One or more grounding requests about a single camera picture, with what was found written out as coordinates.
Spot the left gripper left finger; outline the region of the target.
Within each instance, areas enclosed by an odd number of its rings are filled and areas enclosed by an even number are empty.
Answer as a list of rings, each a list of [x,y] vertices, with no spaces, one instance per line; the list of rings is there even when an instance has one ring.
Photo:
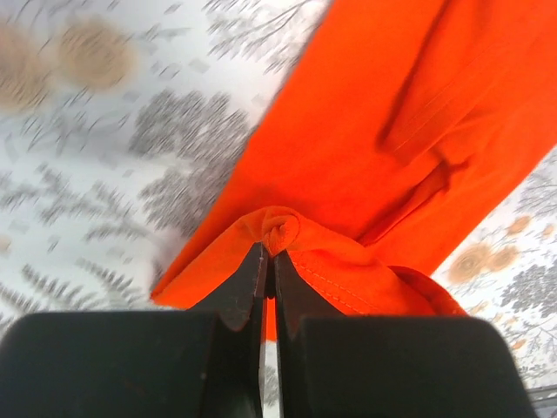
[[[187,310],[34,313],[1,343],[4,417],[260,417],[268,254]]]

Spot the orange t-shirt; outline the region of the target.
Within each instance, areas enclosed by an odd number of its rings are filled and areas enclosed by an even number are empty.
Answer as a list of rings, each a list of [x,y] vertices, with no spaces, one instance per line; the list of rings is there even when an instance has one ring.
[[[349,315],[462,315],[432,273],[556,144],[553,1],[336,1],[152,298],[260,243]]]

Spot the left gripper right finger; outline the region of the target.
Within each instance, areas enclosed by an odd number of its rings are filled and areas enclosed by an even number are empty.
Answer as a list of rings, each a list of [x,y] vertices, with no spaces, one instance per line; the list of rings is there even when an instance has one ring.
[[[470,317],[347,316],[274,260],[285,417],[532,417],[507,344]]]

